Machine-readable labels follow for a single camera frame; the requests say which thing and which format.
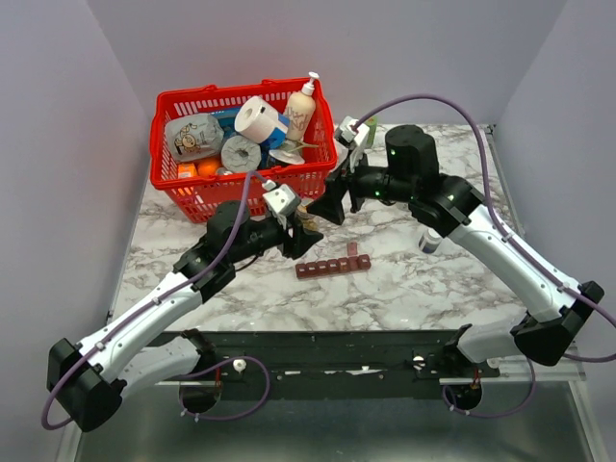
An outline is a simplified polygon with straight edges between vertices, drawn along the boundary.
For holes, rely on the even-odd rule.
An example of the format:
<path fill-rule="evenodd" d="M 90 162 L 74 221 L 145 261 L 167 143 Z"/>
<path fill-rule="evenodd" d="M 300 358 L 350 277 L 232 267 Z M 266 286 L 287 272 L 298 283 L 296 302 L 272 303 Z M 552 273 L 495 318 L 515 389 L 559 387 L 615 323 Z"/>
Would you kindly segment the clear pill bottle yellow pills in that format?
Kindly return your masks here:
<path fill-rule="evenodd" d="M 310 231 L 318 231 L 318 225 L 315 221 L 315 217 L 310 215 L 307 212 L 307 209 L 304 205 L 299 205 L 296 209 L 296 215 L 298 217 L 298 219 L 300 220 L 300 222 L 302 223 L 302 226 L 306 229 L 306 230 L 310 230 Z"/>

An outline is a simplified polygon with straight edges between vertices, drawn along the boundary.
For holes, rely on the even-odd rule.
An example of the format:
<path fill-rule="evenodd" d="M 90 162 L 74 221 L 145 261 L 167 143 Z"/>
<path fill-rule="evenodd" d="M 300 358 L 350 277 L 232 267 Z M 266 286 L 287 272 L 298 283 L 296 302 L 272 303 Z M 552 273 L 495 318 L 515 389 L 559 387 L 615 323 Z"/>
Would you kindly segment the red weekly pill organizer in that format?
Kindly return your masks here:
<path fill-rule="evenodd" d="M 298 280 L 307 280 L 367 271 L 371 267 L 371 257 L 359 253 L 357 242 L 350 242 L 342 257 L 296 264 L 295 276 Z"/>

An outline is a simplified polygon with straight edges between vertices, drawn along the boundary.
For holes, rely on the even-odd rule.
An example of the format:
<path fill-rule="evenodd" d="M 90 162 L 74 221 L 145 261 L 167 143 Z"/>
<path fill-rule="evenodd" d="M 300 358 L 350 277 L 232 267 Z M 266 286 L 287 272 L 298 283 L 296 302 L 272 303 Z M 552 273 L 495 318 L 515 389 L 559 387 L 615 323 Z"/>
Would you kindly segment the green lid of bottle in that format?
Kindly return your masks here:
<path fill-rule="evenodd" d="M 368 129 L 369 129 L 369 133 L 367 136 L 367 142 L 366 142 L 366 147 L 367 148 L 372 148 L 373 143 L 374 143 L 374 138 L 375 138 L 375 134 L 376 134 L 376 129 L 378 127 L 378 122 L 377 119 L 375 117 L 371 117 L 369 118 L 365 124 L 367 125 Z"/>

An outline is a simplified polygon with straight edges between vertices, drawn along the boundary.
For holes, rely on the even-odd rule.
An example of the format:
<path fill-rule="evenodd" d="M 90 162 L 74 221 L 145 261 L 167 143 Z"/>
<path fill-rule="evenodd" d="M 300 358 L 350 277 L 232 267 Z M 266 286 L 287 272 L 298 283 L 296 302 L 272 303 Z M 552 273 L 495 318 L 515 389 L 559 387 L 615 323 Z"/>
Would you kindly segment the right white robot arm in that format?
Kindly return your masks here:
<path fill-rule="evenodd" d="M 524 304 L 521 318 L 458 329 L 443 353 L 445 370 L 467 375 L 491 358 L 524 355 L 554 366 L 599 302 L 603 289 L 595 282 L 579 283 L 564 273 L 542 271 L 548 262 L 526 243 L 515 243 L 515 232 L 492 218 L 484 195 L 467 180 L 440 172 L 435 140 L 417 125 L 396 126 L 385 135 L 387 164 L 375 167 L 364 155 L 369 129 L 346 117 L 334 138 L 347 148 L 343 162 L 325 180 L 321 197 L 310 214 L 341 225 L 342 204 L 349 196 L 352 212 L 367 199 L 405 203 L 413 218 L 471 252 Z"/>

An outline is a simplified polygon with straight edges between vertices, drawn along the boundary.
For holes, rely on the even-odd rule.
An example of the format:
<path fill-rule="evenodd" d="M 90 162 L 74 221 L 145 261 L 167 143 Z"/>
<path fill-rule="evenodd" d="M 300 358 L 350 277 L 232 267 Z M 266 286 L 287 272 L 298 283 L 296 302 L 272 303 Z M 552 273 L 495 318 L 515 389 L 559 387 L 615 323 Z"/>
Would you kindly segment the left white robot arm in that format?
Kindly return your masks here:
<path fill-rule="evenodd" d="M 147 300 L 95 333 L 91 341 L 76 345 L 61 339 L 50 348 L 50 398 L 81 430 L 96 429 L 122 402 L 118 376 L 129 360 L 170 324 L 228 285 L 236 262 L 274 247 L 297 259 L 322 238 L 322 233 L 305 228 L 294 210 L 254 220 L 241 201 L 218 205 L 205 235 L 180 257 Z"/>

